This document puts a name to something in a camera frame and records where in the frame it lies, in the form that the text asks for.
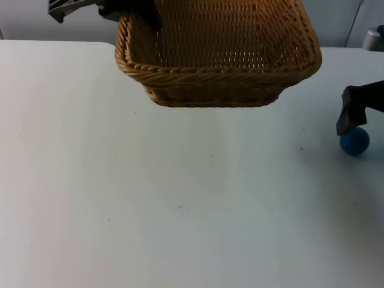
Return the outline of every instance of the small blue ball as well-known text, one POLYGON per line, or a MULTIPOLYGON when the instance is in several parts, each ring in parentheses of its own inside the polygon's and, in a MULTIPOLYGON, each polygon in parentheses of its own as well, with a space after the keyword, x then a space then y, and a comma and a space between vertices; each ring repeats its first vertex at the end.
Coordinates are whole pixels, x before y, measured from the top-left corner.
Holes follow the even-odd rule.
POLYGON ((351 133, 340 137, 340 146, 345 153, 357 156, 367 150, 370 136, 362 128, 356 128, 351 133))

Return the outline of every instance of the woven basket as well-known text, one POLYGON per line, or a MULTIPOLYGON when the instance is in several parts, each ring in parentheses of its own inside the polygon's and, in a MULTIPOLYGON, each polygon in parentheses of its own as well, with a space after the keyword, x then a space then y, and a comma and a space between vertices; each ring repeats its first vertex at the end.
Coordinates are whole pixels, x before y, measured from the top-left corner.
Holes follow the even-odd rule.
POLYGON ((153 102, 257 107, 321 66, 300 0, 156 0, 163 29, 123 14, 115 58, 153 102))

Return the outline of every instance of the table surface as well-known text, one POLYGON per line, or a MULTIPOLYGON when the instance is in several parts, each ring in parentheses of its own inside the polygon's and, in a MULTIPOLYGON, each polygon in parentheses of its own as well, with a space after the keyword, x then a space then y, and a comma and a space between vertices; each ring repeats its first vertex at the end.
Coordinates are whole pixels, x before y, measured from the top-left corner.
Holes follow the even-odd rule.
POLYGON ((258 109, 150 102, 103 43, 0 41, 0 286, 382 287, 384 115, 344 154, 348 85, 323 66, 258 109))

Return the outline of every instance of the gray object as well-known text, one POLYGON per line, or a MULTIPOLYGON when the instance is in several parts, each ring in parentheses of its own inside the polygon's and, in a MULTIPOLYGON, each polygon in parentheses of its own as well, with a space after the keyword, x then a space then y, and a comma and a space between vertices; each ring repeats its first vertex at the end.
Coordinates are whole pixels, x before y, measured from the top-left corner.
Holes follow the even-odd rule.
POLYGON ((369 51, 384 52, 384 26, 370 28, 364 38, 362 47, 369 51))

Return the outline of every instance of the white wall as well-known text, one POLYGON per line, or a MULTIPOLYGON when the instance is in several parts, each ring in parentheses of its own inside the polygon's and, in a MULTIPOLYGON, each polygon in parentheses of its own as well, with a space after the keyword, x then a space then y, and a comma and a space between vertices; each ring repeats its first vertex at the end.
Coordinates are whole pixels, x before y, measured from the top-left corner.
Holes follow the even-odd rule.
POLYGON ((360 0, 302 0, 321 46, 344 47, 360 0))
POLYGON ((370 27, 384 25, 384 0, 366 0, 361 5, 353 26, 348 47, 362 47, 364 37, 370 27))
POLYGON ((47 10, 48 0, 0 0, 0 29, 4 38, 115 43, 117 23, 100 17, 95 5, 68 15, 63 24, 47 10))
MULTIPOLYGON (((359 0, 302 0, 322 46, 343 46, 359 0)), ((6 39, 105 41, 115 43, 117 24, 97 7, 67 16, 63 24, 47 14, 48 0, 0 0, 0 28, 6 39)))

